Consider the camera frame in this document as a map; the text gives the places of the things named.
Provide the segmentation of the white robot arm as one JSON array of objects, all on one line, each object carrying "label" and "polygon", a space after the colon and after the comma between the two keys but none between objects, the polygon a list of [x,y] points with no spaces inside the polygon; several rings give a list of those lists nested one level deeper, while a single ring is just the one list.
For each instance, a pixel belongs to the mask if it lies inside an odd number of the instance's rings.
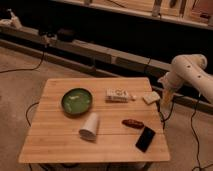
[{"label": "white robot arm", "polygon": [[158,79],[163,85],[161,105],[167,106],[185,82],[213,104],[213,75],[204,71],[207,58],[202,54],[184,54],[173,58],[171,69]]}]

